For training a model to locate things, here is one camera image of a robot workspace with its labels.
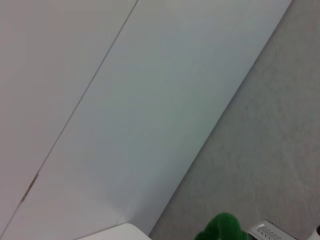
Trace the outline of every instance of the white panel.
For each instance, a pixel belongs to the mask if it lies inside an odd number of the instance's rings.
[[[3,239],[148,234],[289,3],[141,0]]]
[[[150,240],[150,238],[148,238],[137,227],[132,224],[125,223],[120,226],[86,236],[79,240]]]
[[[0,235],[134,3],[0,1]]]

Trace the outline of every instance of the gray floor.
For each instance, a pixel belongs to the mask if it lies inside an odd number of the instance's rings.
[[[150,234],[192,240],[216,214],[306,239],[320,224],[320,0],[293,0]]]

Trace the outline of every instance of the white object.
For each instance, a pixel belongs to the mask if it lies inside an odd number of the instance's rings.
[[[267,220],[256,224],[248,231],[248,234],[249,240],[296,240]]]
[[[289,3],[140,0],[1,240],[149,234]]]
[[[134,3],[0,1],[0,235]]]
[[[125,223],[79,240],[150,240],[150,238],[137,227]]]

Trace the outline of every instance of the green plush toy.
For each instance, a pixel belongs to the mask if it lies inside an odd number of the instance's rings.
[[[194,240],[249,240],[238,220],[229,213],[220,213],[212,219]]]

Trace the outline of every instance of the green object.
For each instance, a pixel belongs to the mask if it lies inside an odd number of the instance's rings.
[[[194,240],[249,240],[249,237],[233,215],[223,212],[215,216]]]

